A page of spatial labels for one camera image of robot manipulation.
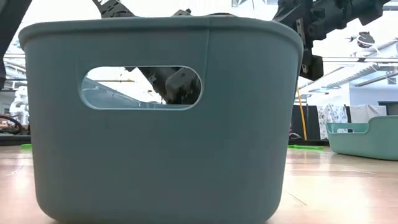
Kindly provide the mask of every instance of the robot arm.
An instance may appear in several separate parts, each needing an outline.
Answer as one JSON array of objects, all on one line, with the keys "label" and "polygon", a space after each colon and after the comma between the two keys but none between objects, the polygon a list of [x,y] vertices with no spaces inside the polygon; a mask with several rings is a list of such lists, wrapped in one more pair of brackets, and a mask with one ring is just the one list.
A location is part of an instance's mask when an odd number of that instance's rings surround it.
[{"label": "robot arm", "polygon": [[[102,18],[135,17],[118,0],[93,0]],[[173,16],[190,16],[191,11],[178,10]],[[134,67],[126,67],[131,72]],[[180,67],[139,67],[154,90],[167,104],[192,105],[199,97],[200,82],[192,70]]]},{"label": "robot arm", "polygon": [[320,56],[312,55],[314,40],[323,40],[327,33],[344,29],[347,23],[359,19],[369,24],[383,14],[383,5],[390,0],[278,0],[274,21],[283,23],[301,36],[304,44],[300,76],[317,80],[323,76]]}]

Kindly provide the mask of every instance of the plastic storage bin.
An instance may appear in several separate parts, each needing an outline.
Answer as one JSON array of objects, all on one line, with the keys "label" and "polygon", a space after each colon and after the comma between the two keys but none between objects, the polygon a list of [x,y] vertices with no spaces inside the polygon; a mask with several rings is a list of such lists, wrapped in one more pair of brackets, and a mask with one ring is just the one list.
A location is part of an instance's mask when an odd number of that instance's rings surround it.
[{"label": "plastic storage bin", "polygon": [[[328,123],[331,150],[335,153],[373,159],[398,161],[396,135],[398,116],[378,116],[369,123]],[[337,133],[339,129],[351,129],[352,133]]]},{"label": "plastic storage bin", "polygon": [[[34,24],[19,38],[47,215],[260,224],[276,211],[303,52],[293,30],[233,16],[124,18]],[[92,68],[153,65],[194,69],[198,102],[96,110],[81,95]]]}]

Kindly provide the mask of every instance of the green object on floor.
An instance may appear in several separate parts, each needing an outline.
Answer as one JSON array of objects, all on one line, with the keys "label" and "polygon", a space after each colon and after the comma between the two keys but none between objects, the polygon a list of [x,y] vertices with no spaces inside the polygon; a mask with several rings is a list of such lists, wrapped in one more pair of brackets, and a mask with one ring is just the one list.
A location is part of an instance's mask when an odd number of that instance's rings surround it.
[{"label": "green object on floor", "polygon": [[21,149],[25,151],[31,151],[32,150],[32,144],[22,144]]},{"label": "green object on floor", "polygon": [[323,150],[323,146],[299,146],[290,145],[289,149],[308,149],[308,150]]}]

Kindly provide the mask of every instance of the white wall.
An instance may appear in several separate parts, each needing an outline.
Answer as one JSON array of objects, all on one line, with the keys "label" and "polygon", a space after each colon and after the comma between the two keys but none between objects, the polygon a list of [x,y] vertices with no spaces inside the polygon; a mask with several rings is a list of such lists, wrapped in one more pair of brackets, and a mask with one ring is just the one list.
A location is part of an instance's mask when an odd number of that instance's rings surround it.
[{"label": "white wall", "polygon": [[378,105],[379,101],[398,101],[398,89],[375,89],[351,87],[349,89],[351,106]]},{"label": "white wall", "polygon": [[308,105],[350,105],[350,92],[348,84],[342,85],[341,89],[339,90],[328,90],[328,93],[328,95],[316,94],[311,96],[307,101]]}]

